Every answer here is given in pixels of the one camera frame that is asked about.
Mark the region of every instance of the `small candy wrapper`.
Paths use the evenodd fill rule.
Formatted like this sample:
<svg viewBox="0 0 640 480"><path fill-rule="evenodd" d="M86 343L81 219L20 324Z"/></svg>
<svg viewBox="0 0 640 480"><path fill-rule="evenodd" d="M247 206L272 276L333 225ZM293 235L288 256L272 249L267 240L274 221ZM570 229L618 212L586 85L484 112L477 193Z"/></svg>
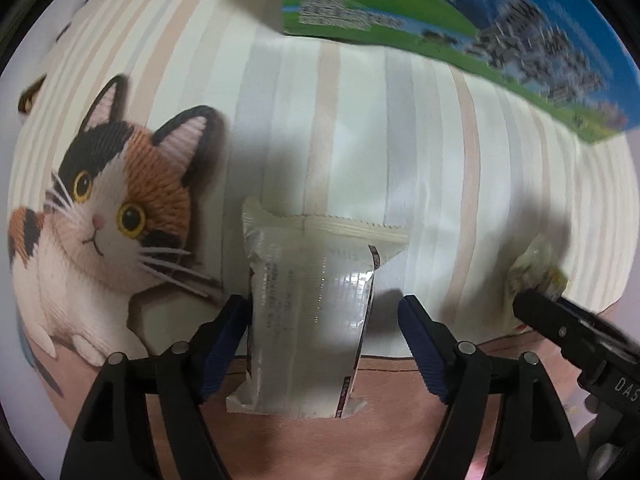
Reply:
<svg viewBox="0 0 640 480"><path fill-rule="evenodd" d="M504 329L513 335L529 328L513 315L513 300L519 292L536 288L542 294L557 300L566 289L567 277L559 268L553 247L538 235L507 272L504 286Z"/></svg>
<svg viewBox="0 0 640 480"><path fill-rule="evenodd" d="M323 216L283 218L255 198L242 209L253 322L245 382L229 412L342 417L370 309L374 271L407 246L400 228Z"/></svg>

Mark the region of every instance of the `yellow cat eye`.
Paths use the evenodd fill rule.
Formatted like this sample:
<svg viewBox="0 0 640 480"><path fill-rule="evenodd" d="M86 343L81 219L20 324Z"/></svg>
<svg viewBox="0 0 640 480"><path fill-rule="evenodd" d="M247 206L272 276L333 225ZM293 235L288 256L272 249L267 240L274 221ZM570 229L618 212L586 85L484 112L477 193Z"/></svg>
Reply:
<svg viewBox="0 0 640 480"><path fill-rule="evenodd" d="M118 211L118 229L129 238L140 236L146 224L146 213L138 204L123 204Z"/></svg>
<svg viewBox="0 0 640 480"><path fill-rule="evenodd" d="M79 203L86 202L89 195L91 195L91 188L93 184L91 175L88 171L81 171L78 173L78 176L76 176L76 179L74 180L74 186L71 190L74 200Z"/></svg>

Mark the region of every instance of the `snack package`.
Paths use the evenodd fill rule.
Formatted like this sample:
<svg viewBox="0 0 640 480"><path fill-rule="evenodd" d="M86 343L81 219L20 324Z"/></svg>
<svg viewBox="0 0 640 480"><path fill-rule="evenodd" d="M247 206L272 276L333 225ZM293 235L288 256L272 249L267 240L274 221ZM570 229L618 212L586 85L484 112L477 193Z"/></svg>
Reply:
<svg viewBox="0 0 640 480"><path fill-rule="evenodd" d="M370 308L374 271L400 253L400 228L321 216L278 217L255 198L242 210L254 316L245 382L229 412L342 417Z"/></svg>
<svg viewBox="0 0 640 480"><path fill-rule="evenodd" d="M537 288L542 294L557 300L566 289L567 282L551 244L542 235L536 236L507 272L504 285L505 330L517 334L528 329L513 315L516 294L528 288Z"/></svg>

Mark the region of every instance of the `pink nose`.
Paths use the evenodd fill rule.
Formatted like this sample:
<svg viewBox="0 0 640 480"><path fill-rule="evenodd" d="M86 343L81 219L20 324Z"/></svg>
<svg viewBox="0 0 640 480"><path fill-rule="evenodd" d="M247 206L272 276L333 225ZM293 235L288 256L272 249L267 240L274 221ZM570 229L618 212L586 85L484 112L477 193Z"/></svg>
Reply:
<svg viewBox="0 0 640 480"><path fill-rule="evenodd" d="M94 225L95 229L102 229L104 227L104 218L102 218L101 215L98 215L98 213L96 213L92 218L91 218L91 223Z"/></svg>

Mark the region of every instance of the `cat tail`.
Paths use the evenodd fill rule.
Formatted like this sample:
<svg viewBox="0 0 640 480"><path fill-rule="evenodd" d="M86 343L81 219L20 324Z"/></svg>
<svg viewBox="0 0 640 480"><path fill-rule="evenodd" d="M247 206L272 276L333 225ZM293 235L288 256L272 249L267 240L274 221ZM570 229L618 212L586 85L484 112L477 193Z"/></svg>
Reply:
<svg viewBox="0 0 640 480"><path fill-rule="evenodd" d="M18 338L20 339L20 348L22 349L22 355L27 360L27 362L31 365L31 368L37 370L44 381L49 385L49 387L56 392L60 397L65 397L62 393L62 389L58 386L56 380L52 377L49 371L44 367L44 365L39 361L36 355L33 353L31 349L31 345L29 345L29 341L27 341L27 335L24 333L24 325L22 324L22 319L20 318L20 313L17 316L18 319Z"/></svg>

